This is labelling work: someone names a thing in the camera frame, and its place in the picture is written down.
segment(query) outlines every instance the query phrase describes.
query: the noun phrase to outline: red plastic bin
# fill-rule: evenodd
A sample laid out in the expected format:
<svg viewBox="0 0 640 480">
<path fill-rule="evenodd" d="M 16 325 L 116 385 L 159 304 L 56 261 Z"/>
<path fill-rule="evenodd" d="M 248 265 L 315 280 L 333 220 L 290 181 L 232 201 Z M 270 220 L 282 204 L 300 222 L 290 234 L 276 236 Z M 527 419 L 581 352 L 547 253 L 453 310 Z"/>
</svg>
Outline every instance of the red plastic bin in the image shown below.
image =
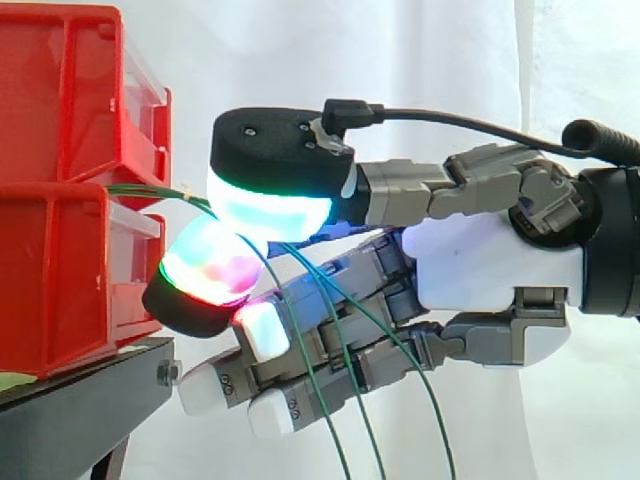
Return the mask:
<svg viewBox="0 0 640 480">
<path fill-rule="evenodd" d="M 169 186 L 170 108 L 117 9 L 0 3 L 0 182 Z"/>
<path fill-rule="evenodd" d="M 46 378 L 160 329 L 141 302 L 164 223 L 96 184 L 0 188 L 0 372 Z"/>
</svg>

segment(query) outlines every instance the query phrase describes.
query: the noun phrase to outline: green wire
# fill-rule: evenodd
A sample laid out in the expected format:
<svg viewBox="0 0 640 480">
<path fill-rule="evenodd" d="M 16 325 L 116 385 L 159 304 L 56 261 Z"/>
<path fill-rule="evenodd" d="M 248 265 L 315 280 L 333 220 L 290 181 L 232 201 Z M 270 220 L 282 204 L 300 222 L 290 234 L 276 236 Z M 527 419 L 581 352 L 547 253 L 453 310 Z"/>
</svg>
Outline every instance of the green wire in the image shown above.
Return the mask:
<svg viewBox="0 0 640 480">
<path fill-rule="evenodd" d="M 199 203 L 192 203 L 191 200 L 187 200 L 187 201 L 191 203 L 191 205 L 194 205 L 195 207 L 199 208 L 203 212 L 207 213 L 211 217 L 218 220 L 218 217 L 216 216 L 216 214 L 213 213 L 208 207 L 205 207 L 204 205 L 201 205 Z M 336 445 L 336 450 L 338 451 L 338 456 L 340 457 L 340 463 L 342 464 L 344 475 L 347 480 L 351 480 L 351 472 L 349 471 L 349 465 L 347 464 L 347 458 L 344 454 L 344 450 L 342 449 L 342 444 L 340 443 L 340 439 L 338 438 L 338 432 L 335 429 L 333 420 L 331 420 L 331 415 L 329 414 L 329 408 L 327 407 L 327 403 L 324 399 L 324 395 L 322 395 L 322 391 L 320 390 L 320 386 L 318 385 L 318 380 L 316 378 L 315 371 L 313 370 L 313 365 L 311 365 L 311 360 L 309 359 L 309 352 L 307 351 L 306 344 L 304 342 L 304 339 L 302 338 L 302 333 L 300 331 L 300 325 L 298 324 L 298 319 L 293 313 L 293 308 L 291 308 L 291 303 L 289 302 L 289 299 L 286 296 L 286 292 L 284 287 L 282 286 L 282 282 L 280 282 L 278 275 L 273 270 L 273 267 L 269 264 L 269 262 L 264 257 L 264 255 L 262 255 L 260 250 L 258 250 L 258 248 L 256 248 L 256 246 L 249 239 L 243 237 L 242 235 L 239 235 L 239 237 L 242 238 L 242 240 L 244 240 L 244 242 L 260 258 L 265 268 L 269 272 L 269 275 L 271 275 L 271 278 L 273 278 L 273 281 L 275 282 L 276 287 L 278 288 L 280 293 L 282 293 L 284 303 L 287 306 L 287 311 L 289 313 L 289 316 L 291 317 L 291 323 L 293 324 L 293 329 L 295 330 L 298 343 L 300 344 L 300 351 L 302 352 L 302 358 L 307 368 L 307 372 L 309 373 L 309 379 L 311 380 L 311 385 L 313 386 L 313 389 L 316 392 L 316 395 L 318 396 L 318 403 L 320 403 L 320 409 L 322 410 L 322 414 L 324 415 L 324 418 L 327 422 L 327 426 L 329 427 L 329 431 L 331 432 L 331 436 L 333 437 L 333 441 Z"/>
<path fill-rule="evenodd" d="M 373 428 L 371 426 L 371 422 L 369 421 L 369 415 L 367 414 L 367 410 L 364 406 L 364 402 L 362 401 L 362 396 L 360 394 L 360 388 L 358 386 L 358 381 L 356 379 L 356 373 L 353 369 L 353 362 L 351 361 L 351 354 L 349 349 L 347 348 L 347 344 L 344 341 L 344 332 L 342 330 L 341 320 L 338 318 L 338 312 L 336 312 L 336 308 L 329 297 L 329 291 L 327 287 L 322 283 L 322 279 L 318 276 L 315 269 L 307 268 L 303 262 L 300 262 L 302 266 L 304 266 L 307 271 L 313 276 L 313 279 L 318 285 L 318 289 L 322 294 L 322 299 L 324 303 L 327 305 L 327 308 L 331 312 L 331 316 L 333 317 L 333 323 L 336 326 L 336 331 L 338 333 L 338 339 L 340 340 L 340 346 L 342 347 L 342 356 L 344 357 L 345 365 L 347 370 L 349 371 L 349 377 L 351 379 L 351 384 L 353 385 L 353 390 L 356 394 L 356 399 L 358 400 L 358 407 L 360 408 L 360 413 L 362 415 L 362 420 L 364 421 L 365 427 L 367 429 L 367 434 L 369 435 L 369 439 L 371 441 L 371 448 L 373 449 L 373 453 L 376 457 L 376 462 L 378 464 L 378 470 L 380 470 L 380 478 L 385 480 L 387 478 L 387 474 L 384 470 L 384 464 L 382 462 L 382 455 L 380 455 L 380 449 L 378 448 L 378 442 L 376 441 L 376 437 L 373 433 Z"/>
<path fill-rule="evenodd" d="M 207 208 L 209 203 L 208 203 L 208 201 L 206 199 L 199 198 L 199 197 L 188 197 L 185 194 L 183 194 L 183 193 L 181 193 L 181 192 L 179 192 L 177 190 L 166 189 L 166 188 L 162 188 L 162 187 L 140 186 L 140 185 L 135 185 L 135 184 L 111 185 L 111 186 L 107 187 L 107 190 L 109 191 L 109 193 L 111 193 L 113 195 L 119 195 L 119 196 L 144 196 L 144 197 L 154 197 L 154 198 L 178 198 L 178 199 L 182 199 L 182 200 L 187 201 L 188 203 L 191 203 L 192 205 L 196 206 L 200 210 L 208 213 L 209 215 L 212 215 L 214 218 L 217 219 L 215 214 L 209 208 Z M 254 250 L 254 252 L 256 252 L 256 254 L 258 254 L 258 256 L 260 257 L 261 261 L 265 264 L 265 267 L 269 271 L 269 274 L 273 277 L 274 282 L 276 283 L 276 286 L 278 287 L 278 289 L 280 289 L 280 291 L 284 295 L 284 290 L 282 289 L 282 284 L 280 283 L 279 279 L 277 278 L 277 275 L 273 271 L 273 268 L 269 265 L 267 259 L 264 258 L 264 256 L 255 248 L 255 246 L 250 241 L 248 241 L 247 239 L 244 239 L 244 240 Z M 391 329 L 389 329 L 384 323 L 382 323 L 380 320 L 378 320 L 375 317 L 375 315 L 373 315 L 359 301 L 357 301 L 351 295 L 349 295 L 346 291 L 344 291 L 332 278 L 330 278 L 328 275 L 326 275 L 322 270 L 319 270 L 315 265 L 313 265 L 302 253 L 298 252 L 298 250 L 295 247 L 293 247 L 292 245 L 287 244 L 287 243 L 283 243 L 282 245 L 285 248 L 285 250 L 287 250 L 287 252 L 289 254 L 291 254 L 298 262 L 300 262 L 310 273 L 315 274 L 314 278 L 319 276 L 319 278 L 323 282 L 325 282 L 328 286 L 330 286 L 335 291 L 340 293 L 345 299 L 347 299 L 347 301 L 349 303 L 351 303 L 355 308 L 357 308 L 360 312 L 362 312 L 363 315 L 365 315 L 373 323 L 375 323 L 378 326 L 378 328 L 380 328 L 398 346 L 398 348 L 400 348 L 402 353 L 409 359 L 409 361 L 411 362 L 411 364 L 413 365 L 415 370 L 418 372 L 418 375 L 420 376 L 420 379 L 421 379 L 424 387 L 426 388 L 427 393 L 429 394 L 431 403 L 433 405 L 434 413 L 435 413 L 435 416 L 436 416 L 436 420 L 438 422 L 438 427 L 440 429 L 440 434 L 442 436 L 442 441 L 443 441 L 443 444 L 444 444 L 445 452 L 446 452 L 446 455 L 447 455 L 447 461 L 448 461 L 448 464 L 449 464 L 449 471 L 450 471 L 450 474 L 451 474 L 451 479 L 452 480 L 456 480 L 457 475 L 456 475 L 455 461 L 454 461 L 454 458 L 453 458 L 453 452 L 451 450 L 451 445 L 450 445 L 450 442 L 449 442 L 449 437 L 448 437 L 448 434 L 447 434 L 446 426 L 444 424 L 444 418 L 442 416 L 442 412 L 440 410 L 440 406 L 438 404 L 438 401 L 437 401 L 435 392 L 433 390 L 433 387 L 431 386 L 431 383 L 429 382 L 428 378 L 426 377 L 425 373 L 423 372 L 422 366 L 420 365 L 420 363 L 415 359 L 413 354 L 402 343 L 402 340 L 400 340 L 398 338 L 398 336 L 395 333 L 393 333 L 393 331 Z M 321 289 L 321 292 L 323 292 L 323 291 L 324 291 L 324 295 L 327 295 L 327 297 L 328 297 L 327 292 L 325 290 Z M 289 304 L 288 300 L 286 298 L 284 300 L 285 300 L 285 304 L 287 306 L 287 309 L 289 311 L 289 315 L 292 318 L 292 324 L 294 326 L 294 330 L 295 330 L 296 336 L 298 338 L 298 342 L 300 343 L 300 346 L 301 346 L 303 359 L 305 361 L 305 365 L 306 365 L 307 370 L 309 372 L 309 377 L 311 379 L 312 386 L 314 387 L 314 390 L 316 391 L 316 394 L 318 395 L 320 406 L 323 409 L 323 414 L 325 415 L 325 420 L 327 421 L 327 424 L 329 425 L 329 430 L 331 431 L 331 435 L 333 436 L 334 442 L 336 443 L 336 448 L 338 450 L 338 454 L 340 456 L 340 460 L 341 460 L 343 469 L 345 470 L 345 475 L 346 475 L 347 479 L 350 479 L 351 477 L 350 477 L 350 474 L 349 474 L 348 466 L 346 464 L 346 458 L 344 457 L 344 452 L 342 451 L 342 448 L 341 448 L 341 445 L 340 445 L 340 441 L 337 438 L 337 433 L 335 432 L 335 428 L 333 427 L 333 422 L 331 421 L 330 415 L 328 413 L 328 409 L 326 408 L 326 404 L 324 404 L 324 408 L 323 408 L 324 398 L 320 394 L 320 389 L 318 387 L 318 384 L 317 384 L 317 381 L 316 381 L 316 378 L 315 378 L 315 372 L 313 371 L 313 367 L 311 366 L 311 361 L 309 360 L 308 354 L 306 352 L 306 346 L 304 345 L 304 342 L 302 341 L 302 335 L 300 333 L 300 328 L 299 328 L 299 325 L 297 323 L 297 319 L 295 319 L 295 316 L 293 314 L 293 309 L 291 308 L 291 305 Z M 344 349 L 346 349 L 346 345 L 344 344 L 344 341 L 342 341 L 342 338 L 341 338 L 341 344 L 343 346 L 343 353 L 344 353 Z M 377 445 L 374 447 L 374 451 L 377 452 Z"/>
<path fill-rule="evenodd" d="M 440 410 L 440 405 L 438 404 L 438 399 L 436 398 L 436 394 L 435 394 L 435 392 L 433 390 L 433 387 L 431 386 L 431 383 L 429 382 L 429 379 L 427 378 L 425 373 L 422 371 L 422 366 L 420 365 L 420 363 L 416 360 L 416 358 L 413 356 L 413 354 L 407 349 L 407 347 L 404 345 L 402 340 L 400 340 L 400 338 L 398 338 L 398 336 L 395 333 L 393 333 L 393 331 L 389 327 L 387 327 L 384 323 L 382 323 L 380 320 L 378 320 L 373 313 L 371 313 L 359 301 L 357 301 L 355 298 L 353 298 L 351 295 L 349 295 L 331 277 L 329 277 L 322 270 L 320 270 L 317 267 L 315 267 L 315 265 L 313 265 L 311 262 L 309 262 L 309 260 L 307 260 L 292 245 L 290 245 L 288 243 L 283 243 L 282 245 L 283 245 L 284 249 L 289 254 L 291 254 L 294 258 L 296 258 L 300 263 L 302 263 L 308 269 L 314 269 L 317 272 L 317 274 L 320 275 L 320 277 L 323 279 L 323 281 L 326 284 L 328 284 L 336 292 L 338 292 L 340 295 L 342 295 L 344 298 L 346 298 L 349 303 L 351 303 L 355 308 L 360 310 L 360 312 L 362 312 L 363 315 L 365 315 L 373 323 L 375 323 L 389 338 L 391 338 L 393 343 L 395 343 L 398 346 L 398 348 L 400 348 L 402 353 L 404 353 L 405 356 L 409 359 L 409 361 L 411 362 L 413 367 L 418 372 L 418 375 L 420 375 L 420 379 L 422 380 L 423 385 L 427 389 L 427 392 L 428 392 L 429 397 L 431 399 L 431 404 L 433 405 L 433 410 L 434 410 L 434 413 L 435 413 L 435 416 L 436 416 L 436 420 L 438 422 L 438 427 L 440 429 L 440 434 L 442 436 L 442 443 L 444 444 L 444 449 L 445 449 L 445 452 L 446 452 L 446 455 L 447 455 L 447 462 L 449 464 L 449 472 L 451 474 L 451 480 L 456 480 L 456 478 L 457 478 L 456 466 L 455 466 L 455 461 L 453 459 L 453 452 L 451 450 L 451 444 L 449 443 L 449 436 L 447 434 L 447 429 L 446 429 L 446 426 L 444 424 L 444 417 L 442 416 L 442 411 Z"/>
</svg>

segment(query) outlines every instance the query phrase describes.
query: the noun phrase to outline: black cable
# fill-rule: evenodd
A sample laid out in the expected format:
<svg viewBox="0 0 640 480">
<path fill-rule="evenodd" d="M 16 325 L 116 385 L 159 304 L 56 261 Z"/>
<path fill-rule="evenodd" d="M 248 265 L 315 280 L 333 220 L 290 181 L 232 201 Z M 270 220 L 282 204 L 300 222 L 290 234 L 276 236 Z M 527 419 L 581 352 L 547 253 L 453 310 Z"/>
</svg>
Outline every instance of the black cable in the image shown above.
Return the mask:
<svg viewBox="0 0 640 480">
<path fill-rule="evenodd" d="M 557 143 L 551 143 L 546 140 L 531 137 L 516 130 L 493 125 L 491 123 L 483 122 L 482 120 L 454 115 L 452 113 L 422 109 L 385 108 L 383 115 L 384 120 L 419 120 L 423 122 L 441 123 L 475 130 L 476 132 L 487 133 L 495 137 L 526 145 L 527 147 L 549 153 L 555 153 L 564 157 L 587 158 L 590 156 L 590 152 L 587 150 L 576 150 L 573 148 L 563 147 Z"/>
</svg>

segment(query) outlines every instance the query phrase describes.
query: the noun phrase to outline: screw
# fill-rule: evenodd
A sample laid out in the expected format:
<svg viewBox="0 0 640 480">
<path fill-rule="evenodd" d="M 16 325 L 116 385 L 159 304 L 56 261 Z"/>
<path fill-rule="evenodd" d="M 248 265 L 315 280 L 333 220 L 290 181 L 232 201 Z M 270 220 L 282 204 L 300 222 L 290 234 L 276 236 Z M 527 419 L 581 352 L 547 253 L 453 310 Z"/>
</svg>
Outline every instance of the screw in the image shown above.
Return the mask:
<svg viewBox="0 0 640 480">
<path fill-rule="evenodd" d="M 165 360 L 158 365 L 157 379 L 160 385 L 173 387 L 182 376 L 182 362 L 179 360 Z"/>
</svg>

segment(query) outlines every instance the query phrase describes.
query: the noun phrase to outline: led light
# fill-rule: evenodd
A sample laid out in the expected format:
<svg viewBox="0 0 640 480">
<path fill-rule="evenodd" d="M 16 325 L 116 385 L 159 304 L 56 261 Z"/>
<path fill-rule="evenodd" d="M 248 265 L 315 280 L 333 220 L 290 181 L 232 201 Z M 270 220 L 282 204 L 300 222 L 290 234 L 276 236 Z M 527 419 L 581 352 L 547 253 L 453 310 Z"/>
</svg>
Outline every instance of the led light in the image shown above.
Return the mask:
<svg viewBox="0 0 640 480">
<path fill-rule="evenodd" d="M 209 169 L 211 209 L 234 231 L 272 242 L 302 242 L 320 230 L 331 199 L 281 197 L 250 192 L 226 183 Z"/>
<path fill-rule="evenodd" d="M 233 317 L 242 330 L 258 363 L 284 355 L 291 347 L 287 331 L 272 303 L 250 303 Z"/>
<path fill-rule="evenodd" d="M 266 255 L 267 242 L 253 243 Z M 180 232 L 160 263 L 160 271 L 173 286 L 217 306 L 246 299 L 262 267 L 244 240 L 206 214 Z"/>
</svg>

